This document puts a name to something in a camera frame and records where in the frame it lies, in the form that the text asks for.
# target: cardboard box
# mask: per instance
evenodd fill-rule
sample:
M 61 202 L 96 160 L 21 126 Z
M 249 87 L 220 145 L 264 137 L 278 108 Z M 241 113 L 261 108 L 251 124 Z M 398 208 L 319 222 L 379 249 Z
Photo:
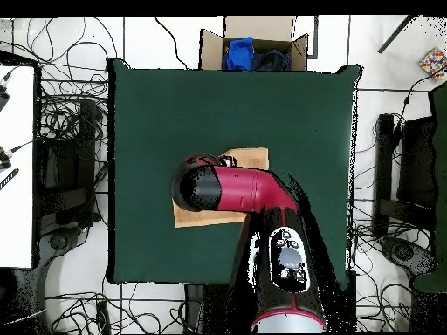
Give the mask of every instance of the cardboard box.
M 307 34 L 292 41 L 292 16 L 226 16 L 223 37 L 201 30 L 199 70 L 220 71 L 225 47 L 238 38 L 253 37 L 255 51 L 291 47 L 292 71 L 307 71 Z

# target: blue cloth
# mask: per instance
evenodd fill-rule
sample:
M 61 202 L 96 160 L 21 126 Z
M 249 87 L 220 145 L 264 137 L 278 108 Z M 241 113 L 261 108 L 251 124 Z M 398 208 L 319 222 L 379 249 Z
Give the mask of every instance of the blue cloth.
M 230 42 L 227 69 L 230 71 L 249 71 L 253 59 L 253 38 Z

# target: colorful cube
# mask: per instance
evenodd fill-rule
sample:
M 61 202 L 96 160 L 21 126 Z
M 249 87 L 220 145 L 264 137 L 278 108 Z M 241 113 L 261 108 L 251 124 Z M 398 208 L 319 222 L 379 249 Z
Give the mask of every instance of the colorful cube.
M 439 48 L 435 47 L 425 56 L 423 60 L 421 60 L 419 64 L 428 74 L 432 74 L 447 65 L 447 57 L 441 50 L 439 50 Z M 440 79 L 443 75 L 444 71 L 439 72 L 432 77 L 435 79 Z

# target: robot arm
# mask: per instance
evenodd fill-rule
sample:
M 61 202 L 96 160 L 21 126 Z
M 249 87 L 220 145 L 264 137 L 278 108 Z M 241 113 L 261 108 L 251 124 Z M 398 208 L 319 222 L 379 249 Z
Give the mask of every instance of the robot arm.
M 171 193 L 179 207 L 190 211 L 259 215 L 258 309 L 253 332 L 326 330 L 299 204 L 274 173 L 233 167 L 201 155 L 179 167 Z

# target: green mat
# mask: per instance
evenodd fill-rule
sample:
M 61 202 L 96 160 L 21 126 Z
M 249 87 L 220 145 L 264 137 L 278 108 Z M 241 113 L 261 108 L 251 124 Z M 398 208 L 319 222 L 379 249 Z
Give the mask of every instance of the green mat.
M 447 293 L 447 82 L 429 92 L 430 108 L 437 129 L 432 139 L 435 149 L 436 205 L 435 251 L 438 266 L 434 273 L 421 275 L 415 288 L 425 293 Z
M 108 272 L 114 282 L 228 283 L 242 225 L 175 229 L 171 178 L 191 155 L 268 147 L 271 170 L 282 179 L 286 171 L 307 192 L 335 274 L 345 283 L 360 67 L 338 74 L 129 70 L 115 59 L 109 76 L 115 233 Z

